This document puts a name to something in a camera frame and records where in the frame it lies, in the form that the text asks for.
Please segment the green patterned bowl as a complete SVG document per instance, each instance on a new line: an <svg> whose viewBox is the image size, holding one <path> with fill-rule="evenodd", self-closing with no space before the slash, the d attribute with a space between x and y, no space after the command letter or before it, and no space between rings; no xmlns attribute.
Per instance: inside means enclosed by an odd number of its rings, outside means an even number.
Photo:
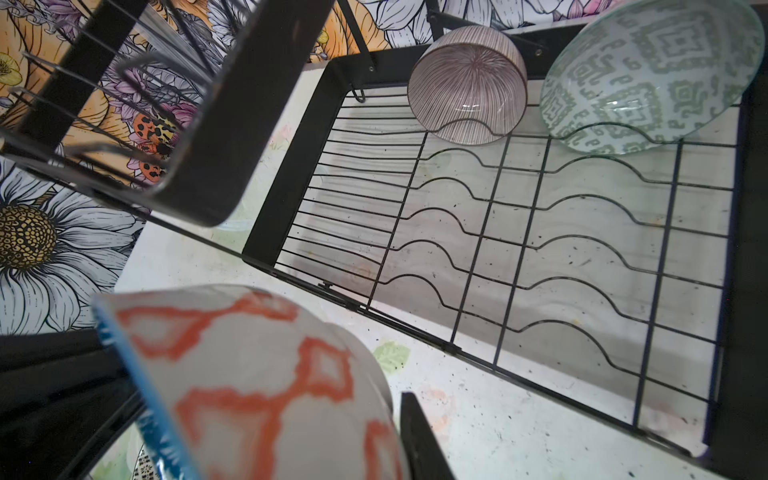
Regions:
<svg viewBox="0 0 768 480"><path fill-rule="evenodd" d="M673 143L742 96L765 44L745 1L634 1L559 54L542 84L541 117L552 137L584 153Z"/></svg>

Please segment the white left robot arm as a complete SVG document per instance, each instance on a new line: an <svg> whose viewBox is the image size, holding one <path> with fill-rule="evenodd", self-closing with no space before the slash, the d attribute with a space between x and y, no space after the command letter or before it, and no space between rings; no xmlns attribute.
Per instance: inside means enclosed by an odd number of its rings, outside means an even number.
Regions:
<svg viewBox="0 0 768 480"><path fill-rule="evenodd" d="M2 337L2 478L82 479L144 410L96 330Z"/></svg>

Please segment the purple striped bowl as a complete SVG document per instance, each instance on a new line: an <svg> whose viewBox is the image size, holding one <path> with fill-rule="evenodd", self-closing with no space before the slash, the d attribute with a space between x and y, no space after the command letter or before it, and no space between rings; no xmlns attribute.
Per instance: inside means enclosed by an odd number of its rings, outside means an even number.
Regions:
<svg viewBox="0 0 768 480"><path fill-rule="evenodd" d="M427 132L454 144L485 145L521 122L528 103L526 65L503 33L485 26L461 27L419 58L407 97Z"/></svg>

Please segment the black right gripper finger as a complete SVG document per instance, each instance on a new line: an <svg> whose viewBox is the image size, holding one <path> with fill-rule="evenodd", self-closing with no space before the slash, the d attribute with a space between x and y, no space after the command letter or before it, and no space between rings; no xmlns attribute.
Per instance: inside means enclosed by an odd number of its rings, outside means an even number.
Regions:
<svg viewBox="0 0 768 480"><path fill-rule="evenodd" d="M401 395L400 436L412 479L455 479L418 398L413 392L403 392Z"/></svg>

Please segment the blue triangle pattern bowl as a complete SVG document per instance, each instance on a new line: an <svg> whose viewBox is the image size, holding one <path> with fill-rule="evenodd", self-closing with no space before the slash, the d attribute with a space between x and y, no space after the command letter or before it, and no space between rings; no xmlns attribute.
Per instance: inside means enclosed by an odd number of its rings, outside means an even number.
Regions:
<svg viewBox="0 0 768 480"><path fill-rule="evenodd" d="M239 285L105 294L93 313L195 479L406 479L372 352Z"/></svg>

